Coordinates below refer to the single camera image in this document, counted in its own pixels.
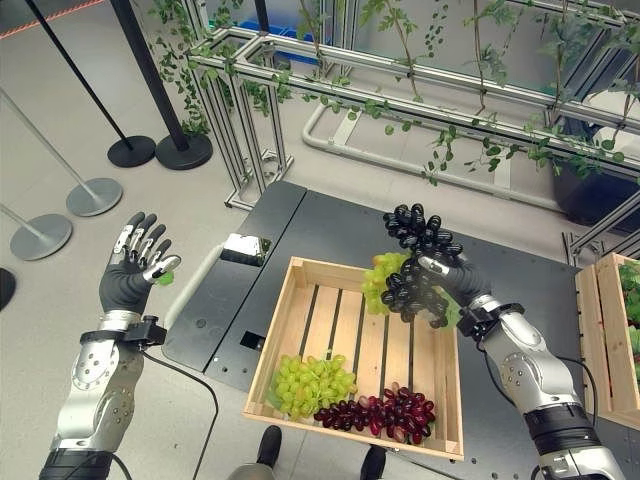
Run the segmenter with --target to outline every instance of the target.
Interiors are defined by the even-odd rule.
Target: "stanchion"
[[[153,58],[149,53],[131,3],[129,0],[111,0],[111,5],[138,63],[140,72],[147,83],[149,92],[169,130],[169,136],[162,139],[156,147],[156,158],[162,165],[172,170],[188,170],[202,165],[213,154],[209,137],[201,134],[187,137],[184,134],[176,112],[169,101],[167,91],[162,85],[162,79],[153,63]]]
[[[29,221],[0,203],[0,211],[13,219],[20,228],[11,237],[11,253],[22,260],[39,260],[60,250],[73,231],[64,216],[51,213]]]
[[[16,291],[16,277],[9,270],[0,268],[0,311],[7,306]]]
[[[113,129],[120,137],[120,140],[114,143],[107,152],[107,158],[109,159],[109,161],[118,167],[129,168],[137,167],[138,165],[142,165],[151,160],[155,152],[156,143],[149,137],[145,137],[142,135],[126,137],[124,133],[122,133],[122,130],[120,130],[120,127],[118,127],[113,117],[109,114],[105,106],[95,94],[95,92],[91,88],[91,85],[89,85],[89,82],[87,82],[87,80],[84,78],[84,75],[82,75],[75,62],[71,59],[65,48],[62,46],[62,43],[60,43],[60,40],[47,23],[47,20],[44,18],[35,2],[33,2],[33,0],[25,0],[25,2],[29,6],[33,14],[36,16],[38,22],[40,22],[40,25],[42,25],[42,28],[44,28],[44,31],[47,33],[47,35],[49,35],[49,38],[60,52],[60,55],[62,55],[62,58],[65,59],[91,99],[95,102],[109,124],[113,127]]]
[[[31,123],[31,120],[18,108],[2,87],[0,87],[0,97],[4,97],[7,105],[20,118],[22,123],[40,140],[42,145],[62,165],[67,173],[78,182],[78,186],[71,190],[67,196],[67,208],[71,213],[80,217],[91,217],[110,210],[120,201],[122,187],[118,182],[111,178],[93,178],[84,181],[44,135],[40,133],[36,126]]]

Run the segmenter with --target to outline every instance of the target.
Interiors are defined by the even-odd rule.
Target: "black tabletop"
[[[425,205],[425,211],[437,213],[438,206]],[[238,233],[272,240],[267,262],[252,267],[218,260],[177,317],[164,352],[245,391],[260,356],[261,342],[255,339],[266,335],[292,256],[370,268],[373,255],[400,251],[386,235],[382,212],[286,182],[267,189]],[[553,353],[580,357],[576,269],[466,235],[454,237],[491,279],[498,299],[525,307],[526,318]],[[537,453],[521,416],[494,389],[473,342],[459,335],[458,347],[465,461],[424,456],[420,461],[465,479],[528,478]],[[569,368],[576,391],[583,392],[582,372]],[[600,419],[598,433],[627,477],[639,478],[638,432]]]

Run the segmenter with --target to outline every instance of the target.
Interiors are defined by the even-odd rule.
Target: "wooden box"
[[[462,460],[456,329],[434,330],[425,321],[406,324],[397,314],[370,315],[360,293],[363,274],[360,268],[291,258],[244,414],[272,424]],[[359,395],[381,395],[393,381],[433,400],[436,422],[431,437],[421,445],[408,445],[384,432],[376,438],[368,428],[343,432],[323,428],[313,417],[285,419],[266,400],[281,355],[322,358],[328,349],[344,355],[344,368],[357,375],[356,400]]]
[[[582,356],[598,390],[598,416],[640,429],[636,381],[627,314],[615,253],[576,275]],[[593,413],[593,392],[585,376],[585,406]]]

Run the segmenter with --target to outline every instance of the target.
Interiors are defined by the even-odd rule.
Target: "red line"
[[[81,10],[83,8],[90,7],[92,5],[97,5],[99,3],[102,3],[103,1],[104,0],[89,0],[87,2],[76,5],[75,7],[67,8],[65,10],[60,10],[59,12],[53,13],[48,17],[46,17],[46,20],[47,22],[49,22],[51,20],[55,20],[56,18],[60,18],[64,15],[67,15],[68,13],[72,13],[72,12]],[[39,22],[37,20],[34,20],[33,22],[27,23],[26,25],[21,25],[19,27],[12,28],[10,30],[7,30],[6,32],[0,33],[0,39],[7,38],[19,32],[24,32],[25,30],[35,27],[36,25],[39,25]]]

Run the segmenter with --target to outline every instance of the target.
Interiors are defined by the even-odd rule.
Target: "stanchion base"
[[[153,158],[156,151],[156,142],[149,137],[135,135],[127,137],[133,150],[125,145],[122,140],[117,141],[107,152],[107,158],[116,167],[131,168],[147,163]]]
[[[111,178],[92,178],[86,185],[93,191],[89,195],[81,185],[75,187],[67,196],[67,208],[79,217],[100,215],[113,208],[122,198],[122,187]]]
[[[42,233],[38,237],[20,227],[11,237],[11,253],[22,260],[39,260],[60,250],[73,231],[71,222],[62,215],[48,214],[29,220],[29,225]]]
[[[189,148],[179,152],[171,137],[160,140],[156,147],[156,158],[171,170],[189,170],[207,163],[213,155],[211,140],[206,135],[189,137]]]
[[[16,291],[16,277],[8,270],[0,268],[0,310],[7,306]]]

